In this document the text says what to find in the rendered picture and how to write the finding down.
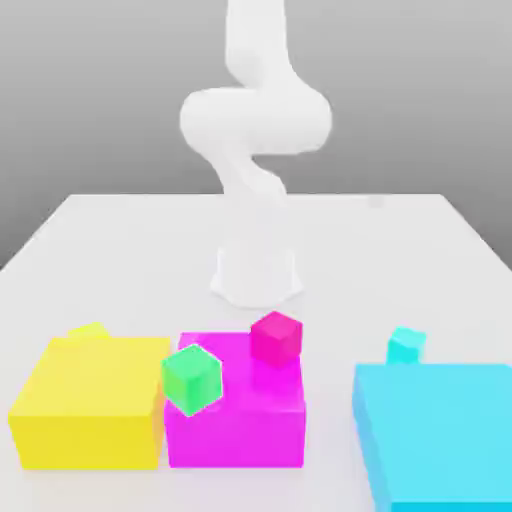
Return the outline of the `small pink cube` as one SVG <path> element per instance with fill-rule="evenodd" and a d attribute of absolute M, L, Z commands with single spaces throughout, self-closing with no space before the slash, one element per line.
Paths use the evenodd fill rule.
<path fill-rule="evenodd" d="M 251 356 L 274 367 L 284 366 L 300 356 L 302 338 L 302 322 L 272 311 L 251 326 Z"/>

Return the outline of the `small green cube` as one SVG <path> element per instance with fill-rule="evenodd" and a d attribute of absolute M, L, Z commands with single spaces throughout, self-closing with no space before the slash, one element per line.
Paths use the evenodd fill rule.
<path fill-rule="evenodd" d="M 191 417 L 223 397 L 222 362 L 198 344 L 161 361 L 165 397 Z"/>

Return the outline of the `small cyan cube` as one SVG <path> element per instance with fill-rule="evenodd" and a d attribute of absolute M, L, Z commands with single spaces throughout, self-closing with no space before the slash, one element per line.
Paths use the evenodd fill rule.
<path fill-rule="evenodd" d="M 422 331 L 403 326 L 395 328 L 388 341 L 386 363 L 419 363 L 426 339 Z"/>

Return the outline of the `small yellow cube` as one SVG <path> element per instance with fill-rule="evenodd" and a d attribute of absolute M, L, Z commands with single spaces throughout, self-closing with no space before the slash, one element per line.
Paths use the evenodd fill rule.
<path fill-rule="evenodd" d="M 102 323 L 92 322 L 69 330 L 67 333 L 67 337 L 73 340 L 108 339 L 110 337 L 110 334 Z"/>

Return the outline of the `large magenta box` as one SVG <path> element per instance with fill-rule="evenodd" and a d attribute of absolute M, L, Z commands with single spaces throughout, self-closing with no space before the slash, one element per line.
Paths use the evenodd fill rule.
<path fill-rule="evenodd" d="M 306 402 L 301 361 L 282 367 L 255 360 L 247 332 L 184 332 L 180 349 L 197 344 L 222 361 L 223 396 L 191 417 L 165 404 L 172 468 L 300 468 Z"/>

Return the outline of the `large yellow box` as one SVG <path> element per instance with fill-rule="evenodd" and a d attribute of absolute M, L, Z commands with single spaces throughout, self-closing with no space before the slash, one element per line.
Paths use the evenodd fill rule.
<path fill-rule="evenodd" d="M 164 337 L 54 338 L 8 413 L 27 470 L 153 470 L 164 437 Z"/>

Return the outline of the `large cyan box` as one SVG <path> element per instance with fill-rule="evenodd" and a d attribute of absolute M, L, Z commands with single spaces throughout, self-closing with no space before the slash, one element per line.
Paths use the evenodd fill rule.
<path fill-rule="evenodd" d="M 359 364 L 374 512 L 512 512 L 512 367 Z"/>

